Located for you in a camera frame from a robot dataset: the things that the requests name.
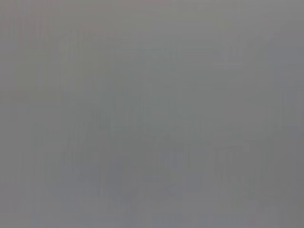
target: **plain gray background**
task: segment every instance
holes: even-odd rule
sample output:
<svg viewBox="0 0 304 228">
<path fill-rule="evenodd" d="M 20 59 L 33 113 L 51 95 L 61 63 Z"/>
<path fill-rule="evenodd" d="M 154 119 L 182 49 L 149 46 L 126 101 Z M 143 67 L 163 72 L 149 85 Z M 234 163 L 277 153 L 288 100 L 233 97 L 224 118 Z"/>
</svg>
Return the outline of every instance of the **plain gray background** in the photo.
<svg viewBox="0 0 304 228">
<path fill-rule="evenodd" d="M 302 228 L 300 0 L 2 0 L 0 226 Z"/>
</svg>

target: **gray wall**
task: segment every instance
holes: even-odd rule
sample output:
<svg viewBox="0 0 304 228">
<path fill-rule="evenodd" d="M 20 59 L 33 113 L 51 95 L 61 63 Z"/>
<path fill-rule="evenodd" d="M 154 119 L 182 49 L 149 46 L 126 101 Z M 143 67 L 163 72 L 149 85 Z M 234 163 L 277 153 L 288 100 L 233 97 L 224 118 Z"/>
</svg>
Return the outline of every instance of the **gray wall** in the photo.
<svg viewBox="0 0 304 228">
<path fill-rule="evenodd" d="M 303 11 L 2 0 L 0 226 L 303 227 Z"/>
</svg>

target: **gray surface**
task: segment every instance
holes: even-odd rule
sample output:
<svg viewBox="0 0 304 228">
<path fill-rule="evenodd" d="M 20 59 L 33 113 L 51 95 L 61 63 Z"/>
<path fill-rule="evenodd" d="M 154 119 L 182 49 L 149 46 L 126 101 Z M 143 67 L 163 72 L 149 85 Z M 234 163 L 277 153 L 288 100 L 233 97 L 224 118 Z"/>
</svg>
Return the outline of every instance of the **gray surface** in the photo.
<svg viewBox="0 0 304 228">
<path fill-rule="evenodd" d="M 304 5 L 0 2 L 0 226 L 302 228 Z"/>
</svg>

